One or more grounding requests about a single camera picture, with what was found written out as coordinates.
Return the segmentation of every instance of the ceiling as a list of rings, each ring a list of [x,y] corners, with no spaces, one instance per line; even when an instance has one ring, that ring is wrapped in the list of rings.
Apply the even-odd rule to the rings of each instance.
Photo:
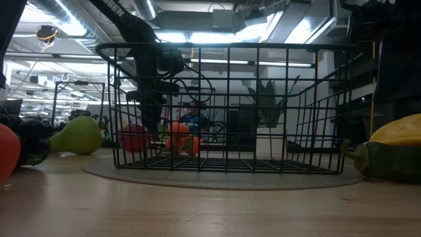
[[[102,15],[88,0],[73,0],[83,9],[83,11],[93,20],[112,42],[124,42],[116,26]],[[286,43],[305,43],[305,41],[320,29],[322,23],[329,17],[329,0],[303,1],[306,3],[305,9],[292,9],[293,3],[289,1],[246,1],[246,0],[223,0],[221,5],[203,0],[183,0],[183,1],[156,1],[160,11],[158,17],[151,21],[151,25],[156,28],[156,34],[162,40],[168,41],[192,41],[203,43],[206,41],[229,43],[233,41],[267,41]],[[134,12],[132,0],[121,0],[120,3],[128,11]],[[260,26],[250,28],[240,28],[237,34],[235,30],[229,32],[209,31],[209,25],[204,22],[212,21],[212,11],[214,9],[226,10],[235,9],[237,15],[243,17],[252,6],[265,6],[262,10],[268,17],[268,22]],[[41,25],[52,25],[53,20],[46,14],[42,14],[27,6],[18,27],[15,37],[9,45],[9,52],[29,52],[70,54],[70,55],[92,55],[94,54],[80,40],[68,39],[68,34],[61,32],[59,37],[49,47],[34,37],[35,32]],[[312,43],[343,43],[343,36],[329,38],[326,36],[326,28],[314,39]],[[197,49],[181,49],[184,56],[197,58]],[[226,59],[227,50],[224,48],[202,49],[203,59]],[[261,50],[260,61],[282,62],[285,61],[285,50]],[[231,60],[255,61],[257,58],[256,49],[232,49]],[[24,109],[26,112],[41,113],[40,116],[51,117],[52,100],[54,98],[54,80],[62,80],[63,75],[69,76],[69,82],[84,80],[88,82],[107,83],[107,65],[103,61],[66,60],[46,62],[36,57],[19,58],[6,57],[11,72],[11,92],[10,98],[24,98]],[[291,50],[289,61],[295,63],[313,63],[313,56],[306,50]],[[231,71],[254,72],[255,66],[233,66]],[[224,72],[226,66],[203,65],[203,71]],[[37,75],[39,83],[31,83],[30,77]],[[135,90],[136,82],[124,80],[122,89],[126,91]],[[96,104],[101,100],[100,89],[97,85],[75,86],[69,84],[59,93],[57,99],[58,112],[63,117],[75,108],[83,109],[88,103]]]

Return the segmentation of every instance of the air duct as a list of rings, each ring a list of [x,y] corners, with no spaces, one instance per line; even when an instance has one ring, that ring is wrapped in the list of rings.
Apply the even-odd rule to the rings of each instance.
[[[95,53],[95,48],[100,43],[112,43],[113,41],[96,23],[96,21],[75,0],[28,0],[35,10],[41,11],[51,18],[51,21],[69,36],[77,36],[78,43]],[[113,50],[104,50],[107,55],[112,55]],[[127,62],[123,67],[135,74],[134,67]]]
[[[133,0],[133,4],[142,20],[152,20],[158,15],[158,7],[154,0]]]

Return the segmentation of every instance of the potted plant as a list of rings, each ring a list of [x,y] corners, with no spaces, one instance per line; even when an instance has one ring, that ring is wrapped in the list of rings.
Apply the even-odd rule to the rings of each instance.
[[[287,94],[290,95],[294,89],[294,86],[297,84],[297,80],[300,75],[298,75],[292,85],[288,88]],[[284,127],[278,127],[278,121],[282,113],[284,113],[285,103],[287,99],[277,99],[274,96],[265,96],[265,95],[276,95],[276,85],[275,82],[269,80],[266,87],[263,86],[263,83],[259,80],[256,85],[259,89],[259,96],[257,99],[257,113],[260,117],[259,125],[264,125],[265,128],[258,127],[257,134],[267,134],[267,135],[257,135],[256,139],[256,154],[258,156],[270,156],[271,159],[281,159],[282,158],[282,147],[287,144],[284,141],[282,134],[284,134]],[[250,99],[253,104],[256,102],[257,93],[253,88],[247,87],[251,96]],[[273,107],[273,109],[259,109],[259,107]]]

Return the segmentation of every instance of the person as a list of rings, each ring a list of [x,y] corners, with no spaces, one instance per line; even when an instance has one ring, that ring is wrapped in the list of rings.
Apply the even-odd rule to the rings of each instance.
[[[190,113],[186,113],[180,118],[180,122],[185,122],[186,125],[189,126],[190,132],[198,132],[200,120],[201,128],[209,130],[210,120],[200,112],[199,108],[197,108],[199,106],[199,102],[192,101],[190,105],[194,107],[190,108]]]

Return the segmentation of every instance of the green pear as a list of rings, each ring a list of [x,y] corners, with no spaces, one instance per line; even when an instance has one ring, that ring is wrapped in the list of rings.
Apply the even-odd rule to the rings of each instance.
[[[49,143],[52,152],[89,155],[101,148],[103,139],[97,121],[82,116],[71,120],[61,132],[49,139]]]

